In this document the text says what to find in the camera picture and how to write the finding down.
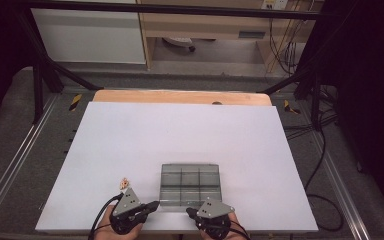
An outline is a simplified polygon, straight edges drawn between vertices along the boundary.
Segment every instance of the table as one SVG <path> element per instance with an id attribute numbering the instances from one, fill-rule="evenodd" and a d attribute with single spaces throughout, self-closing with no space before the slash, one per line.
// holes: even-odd
<path id="1" fill-rule="evenodd" d="M 246 100 L 253 105 L 244 105 Z M 261 94 L 99 91 L 36 230 L 86 233 L 102 205 L 118 194 L 123 177 L 147 203 L 158 200 L 163 163 L 214 163 L 220 167 L 223 202 L 235 207 L 250 233 L 317 231 L 277 110 L 270 105 Z M 197 229 L 186 213 L 160 207 L 142 231 Z"/>

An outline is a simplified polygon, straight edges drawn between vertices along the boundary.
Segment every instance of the black metal frame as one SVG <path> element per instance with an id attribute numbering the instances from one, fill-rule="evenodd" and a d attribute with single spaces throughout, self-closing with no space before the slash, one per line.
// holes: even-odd
<path id="1" fill-rule="evenodd" d="M 232 17 L 253 17 L 273 19 L 300 19 L 300 20 L 332 20 L 339 18 L 338 15 L 318 12 L 295 12 L 264 9 L 240 9 L 221 7 L 197 7 L 197 6 L 174 6 L 174 5 L 150 5 L 150 4 L 125 4 L 125 3 L 101 3 L 101 2 L 74 2 L 74 1 L 47 1 L 47 0 L 16 0 L 7 1 L 11 4 L 13 13 L 18 24 L 26 34 L 33 48 L 36 64 L 34 68 L 35 81 L 35 119 L 36 123 L 43 112 L 42 79 L 45 80 L 51 92 L 61 92 L 64 88 L 57 73 L 63 74 L 71 80 L 79 83 L 89 90 L 99 90 L 102 87 L 95 86 L 80 78 L 58 63 L 54 62 L 47 54 L 40 36 L 33 31 L 32 26 L 26 18 L 27 9 L 60 9 L 79 11 L 105 11 L 105 12 L 136 12 L 136 13 L 163 13 L 163 14 L 188 14 L 188 15 L 211 15 Z M 283 81 L 261 93 L 271 94 L 278 89 L 299 81 L 302 77 L 310 74 L 308 70 Z"/>

